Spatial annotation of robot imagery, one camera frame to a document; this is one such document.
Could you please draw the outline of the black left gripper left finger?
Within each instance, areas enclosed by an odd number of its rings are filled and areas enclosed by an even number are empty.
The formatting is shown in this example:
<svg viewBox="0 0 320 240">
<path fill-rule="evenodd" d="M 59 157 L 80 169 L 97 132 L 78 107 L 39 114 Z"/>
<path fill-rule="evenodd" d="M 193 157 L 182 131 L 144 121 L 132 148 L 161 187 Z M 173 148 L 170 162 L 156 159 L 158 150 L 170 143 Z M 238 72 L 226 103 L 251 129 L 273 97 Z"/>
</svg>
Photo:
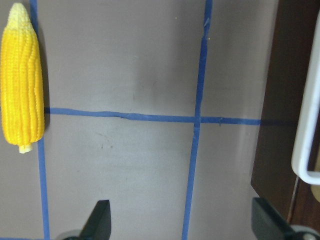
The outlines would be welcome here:
<svg viewBox="0 0 320 240">
<path fill-rule="evenodd" d="M 112 232 L 109 200 L 99 200 L 80 232 L 80 240 L 109 240 Z"/>
</svg>

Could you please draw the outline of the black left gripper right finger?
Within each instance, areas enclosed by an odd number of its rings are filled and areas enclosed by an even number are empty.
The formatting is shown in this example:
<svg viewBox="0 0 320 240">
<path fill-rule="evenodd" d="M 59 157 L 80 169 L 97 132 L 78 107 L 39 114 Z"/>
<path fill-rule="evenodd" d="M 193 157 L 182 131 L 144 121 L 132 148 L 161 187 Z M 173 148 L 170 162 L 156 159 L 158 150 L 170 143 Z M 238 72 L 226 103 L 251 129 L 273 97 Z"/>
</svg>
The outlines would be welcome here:
<svg viewBox="0 0 320 240">
<path fill-rule="evenodd" d="M 291 240 L 296 234 L 277 210 L 260 197 L 252 199 L 251 229 L 257 240 Z"/>
</svg>

